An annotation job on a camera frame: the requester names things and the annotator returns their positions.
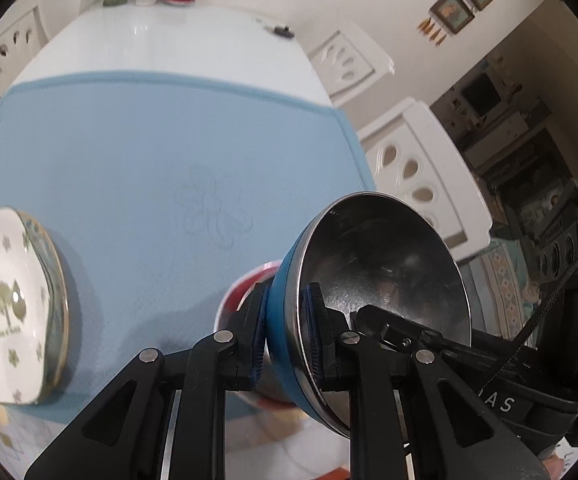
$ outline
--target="television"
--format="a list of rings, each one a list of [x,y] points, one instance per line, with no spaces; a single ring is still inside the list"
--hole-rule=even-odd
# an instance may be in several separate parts
[[[485,116],[502,102],[500,94],[485,73],[480,74],[474,81],[465,86],[460,94],[475,110],[478,117]]]

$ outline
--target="stainless steel bowl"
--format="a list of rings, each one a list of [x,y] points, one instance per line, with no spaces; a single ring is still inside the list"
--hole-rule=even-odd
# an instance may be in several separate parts
[[[283,308],[291,367],[310,406],[338,433],[350,434],[348,395],[316,386],[298,301],[306,285],[319,282],[326,306],[347,319],[370,303],[470,345],[469,303],[451,253],[416,211],[393,197],[341,198],[309,224],[288,258]]]

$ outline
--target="tassel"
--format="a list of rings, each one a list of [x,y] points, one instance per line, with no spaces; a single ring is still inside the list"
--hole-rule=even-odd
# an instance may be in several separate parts
[[[427,18],[424,22],[420,23],[418,30],[425,30],[429,26],[429,23],[431,23],[431,18]]]

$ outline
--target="metal screw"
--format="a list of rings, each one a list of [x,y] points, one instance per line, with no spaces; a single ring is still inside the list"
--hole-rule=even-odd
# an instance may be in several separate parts
[[[429,365],[434,362],[435,356],[430,350],[418,350],[416,352],[416,359],[422,364]]]
[[[213,340],[216,343],[228,343],[233,339],[233,334],[228,330],[220,330],[213,334]]]
[[[360,341],[360,335],[355,332],[344,332],[340,339],[345,345],[355,345]]]
[[[143,363],[152,363],[158,358],[158,351],[155,348],[147,348],[140,352],[140,361]]]

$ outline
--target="oval cutout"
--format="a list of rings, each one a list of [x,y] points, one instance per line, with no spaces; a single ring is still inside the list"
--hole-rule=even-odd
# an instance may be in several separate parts
[[[342,47],[340,50],[338,50],[338,52],[336,52],[336,63],[338,62],[338,60],[344,56],[344,53],[346,52],[346,49],[344,47]]]
[[[431,202],[434,199],[434,192],[428,187],[421,187],[413,192],[413,198],[420,202]]]
[[[405,169],[402,170],[402,177],[411,178],[418,172],[418,169],[418,162],[410,158],[405,164]]]
[[[397,156],[398,156],[398,149],[392,144],[387,146],[387,149],[384,150],[384,153],[382,154],[382,165],[388,166],[394,160],[396,160]]]

